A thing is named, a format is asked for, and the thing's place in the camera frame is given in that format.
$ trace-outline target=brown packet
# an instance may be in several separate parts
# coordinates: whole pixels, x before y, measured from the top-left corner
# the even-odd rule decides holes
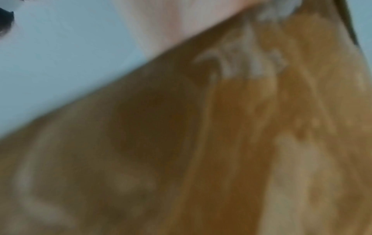
[[[368,234],[370,74],[330,0],[279,9],[238,15],[4,139],[0,227]]]

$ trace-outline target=blue wall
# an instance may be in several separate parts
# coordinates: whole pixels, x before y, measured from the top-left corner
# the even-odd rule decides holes
[[[27,1],[0,40],[0,136],[145,58],[110,0]]]

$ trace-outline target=human skin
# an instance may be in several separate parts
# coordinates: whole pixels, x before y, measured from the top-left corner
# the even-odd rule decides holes
[[[113,0],[148,58],[265,0]]]

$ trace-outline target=dark object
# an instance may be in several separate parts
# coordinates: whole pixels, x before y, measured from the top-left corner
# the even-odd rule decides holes
[[[0,37],[4,36],[12,28],[14,12],[0,8]]]

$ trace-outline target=plastic wrapper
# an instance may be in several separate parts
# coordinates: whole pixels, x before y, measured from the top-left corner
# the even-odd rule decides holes
[[[2,234],[368,234],[370,74],[330,0],[237,15],[0,144]]]

